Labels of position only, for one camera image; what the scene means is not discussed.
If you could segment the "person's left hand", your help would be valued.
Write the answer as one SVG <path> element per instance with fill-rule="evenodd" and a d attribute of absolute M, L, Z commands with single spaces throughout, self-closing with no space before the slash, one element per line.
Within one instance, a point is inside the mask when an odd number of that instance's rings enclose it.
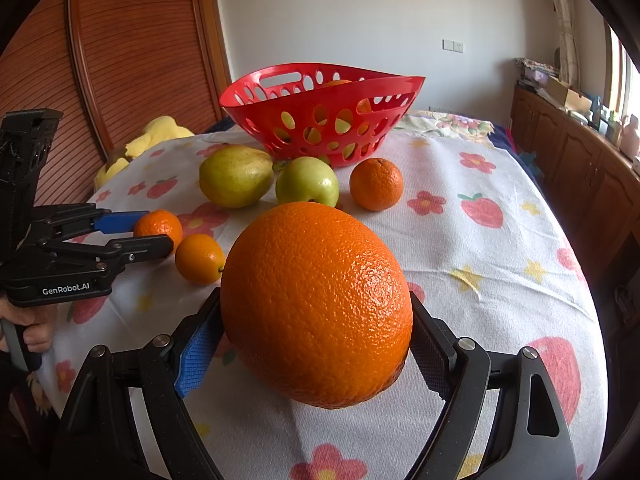
<path fill-rule="evenodd" d="M 19 308 L 2 296 L 0 299 L 0 315 L 15 325 L 24 327 L 23 339 L 30 352 L 47 352 L 52 346 L 58 306 L 49 304 L 35 308 Z"/>

